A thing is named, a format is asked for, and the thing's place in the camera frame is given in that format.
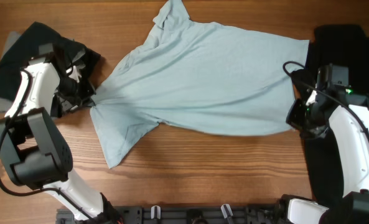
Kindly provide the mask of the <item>light blue t-shirt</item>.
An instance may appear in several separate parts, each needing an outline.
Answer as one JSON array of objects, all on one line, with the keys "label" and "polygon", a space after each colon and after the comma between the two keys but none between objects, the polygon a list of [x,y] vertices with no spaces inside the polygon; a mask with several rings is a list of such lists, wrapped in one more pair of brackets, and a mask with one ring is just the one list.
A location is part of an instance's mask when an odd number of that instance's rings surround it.
[{"label": "light blue t-shirt", "polygon": [[161,123],[226,136],[289,129],[294,90],[283,64],[305,63],[308,40],[194,22],[182,1],[166,2],[153,21],[93,96],[108,167]]}]

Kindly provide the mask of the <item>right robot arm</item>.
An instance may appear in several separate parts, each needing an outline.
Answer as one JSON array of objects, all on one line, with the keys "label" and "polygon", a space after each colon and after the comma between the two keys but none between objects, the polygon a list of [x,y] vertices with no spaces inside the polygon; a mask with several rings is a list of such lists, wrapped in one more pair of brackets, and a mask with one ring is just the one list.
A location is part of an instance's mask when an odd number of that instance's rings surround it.
[{"label": "right robot arm", "polygon": [[296,99],[287,123],[304,141],[315,200],[288,197],[289,223],[369,223],[369,98],[349,89]]}]

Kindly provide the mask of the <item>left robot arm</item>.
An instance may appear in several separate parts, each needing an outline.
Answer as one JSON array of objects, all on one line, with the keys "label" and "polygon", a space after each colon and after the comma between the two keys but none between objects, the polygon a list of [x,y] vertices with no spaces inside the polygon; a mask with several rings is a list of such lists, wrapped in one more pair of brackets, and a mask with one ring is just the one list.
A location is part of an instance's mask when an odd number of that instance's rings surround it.
[{"label": "left robot arm", "polygon": [[52,98],[68,76],[64,63],[32,58],[19,73],[19,91],[0,119],[0,189],[15,197],[49,194],[75,223],[122,223],[106,197],[73,169],[71,150],[50,116]]}]

